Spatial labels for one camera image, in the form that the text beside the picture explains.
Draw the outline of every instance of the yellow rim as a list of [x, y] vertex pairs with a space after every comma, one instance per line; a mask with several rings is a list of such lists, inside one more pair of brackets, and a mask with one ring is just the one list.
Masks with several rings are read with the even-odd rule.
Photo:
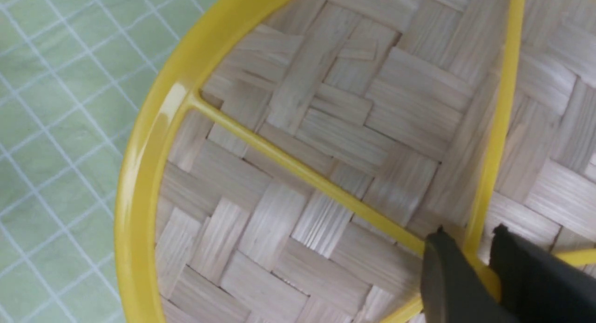
[[115, 259], [129, 322], [165, 323], [155, 271], [155, 215], [183, 101], [246, 33], [290, 0], [220, 0], [193, 26], [157, 76], [136, 119], [118, 185]]
[[[325, 177], [280, 149], [243, 128], [221, 111], [198, 98], [203, 85], [219, 62], [234, 45], [267, 15], [291, 0], [220, 0], [189, 31], [159, 73], [143, 105], [121, 169], [115, 213], [115, 258], [118, 284], [126, 319], [130, 322], [165, 323], [155, 270], [155, 217], [163, 170], [175, 134], [188, 109], [195, 108], [228, 128], [234, 134], [285, 166], [308, 183], [346, 205], [380, 230], [421, 255], [423, 241], [353, 198]], [[519, 36], [511, 34], [521, 28], [523, 0], [511, 0], [508, 39], [505, 49], [504, 78], [500, 101], [489, 143], [489, 154], [483, 168], [470, 227], [467, 230], [467, 252], [475, 252], [481, 235], [494, 179], [501, 161], [502, 143], [507, 134], [511, 101], [515, 89]], [[472, 254], [466, 254], [487, 288], [499, 298], [496, 274]], [[596, 250], [557, 255], [571, 263], [596, 262]], [[403, 322], [420, 312], [420, 298], [386, 322]]]

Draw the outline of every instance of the woven bamboo basket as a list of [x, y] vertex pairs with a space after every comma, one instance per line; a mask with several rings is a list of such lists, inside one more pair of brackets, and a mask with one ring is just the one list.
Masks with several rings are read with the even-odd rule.
[[[440, 225], [464, 247], [477, 236], [478, 266], [500, 223], [553, 253], [593, 249], [596, 0], [521, 0], [519, 66], [509, 5], [220, 1], [166, 63], [126, 153], [128, 320], [376, 323], [407, 304], [395, 321], [421, 323], [419, 238]], [[501, 78], [517, 83], [494, 118]], [[486, 162], [496, 181], [476, 194]], [[594, 251], [562, 258], [596, 276]]]

